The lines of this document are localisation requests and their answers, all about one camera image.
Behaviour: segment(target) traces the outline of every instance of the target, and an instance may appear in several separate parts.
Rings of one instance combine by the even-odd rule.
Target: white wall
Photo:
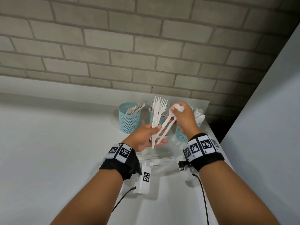
[[[281,224],[300,224],[300,25],[225,136],[235,171]]]

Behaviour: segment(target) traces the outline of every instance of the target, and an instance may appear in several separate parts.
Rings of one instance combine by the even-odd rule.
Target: right hand
[[[188,140],[190,140],[196,134],[202,133],[202,131],[197,126],[192,108],[185,102],[175,102],[174,104],[179,104],[184,108],[183,112],[180,112],[174,106],[171,106],[171,111],[177,118],[175,124],[180,126],[181,132],[187,136]]]

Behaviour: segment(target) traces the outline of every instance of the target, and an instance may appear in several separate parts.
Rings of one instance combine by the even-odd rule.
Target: mesh pen holder
[[[136,105],[137,104],[134,102],[125,102],[119,106],[120,130],[123,133],[130,134],[133,131],[135,131],[139,126],[141,112],[138,112],[134,115],[126,114],[129,108],[132,108]]]
[[[176,127],[176,137],[178,140],[180,140],[181,142],[188,142],[188,138],[186,135],[184,135],[181,131],[180,131],[180,127],[177,126]]]
[[[162,125],[165,122],[165,120],[166,120],[166,117],[161,116],[158,125]],[[153,121],[153,113],[150,113],[150,123],[152,123],[152,121]]]

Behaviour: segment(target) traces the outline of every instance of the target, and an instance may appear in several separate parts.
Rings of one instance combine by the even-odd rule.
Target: forearm
[[[51,225],[107,224],[123,179],[116,170],[99,170],[56,216]]]
[[[204,166],[199,175],[220,225],[279,224],[261,199],[224,161]]]

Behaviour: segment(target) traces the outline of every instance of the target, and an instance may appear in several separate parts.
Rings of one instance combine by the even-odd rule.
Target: left hand
[[[150,138],[153,134],[158,133],[161,129],[161,125],[152,128],[152,124],[142,125],[133,133],[131,133],[122,143],[127,144],[128,146],[132,147],[136,152],[143,151],[146,147],[151,147]],[[167,139],[162,139],[162,141],[155,146],[162,146],[163,144],[167,143]]]

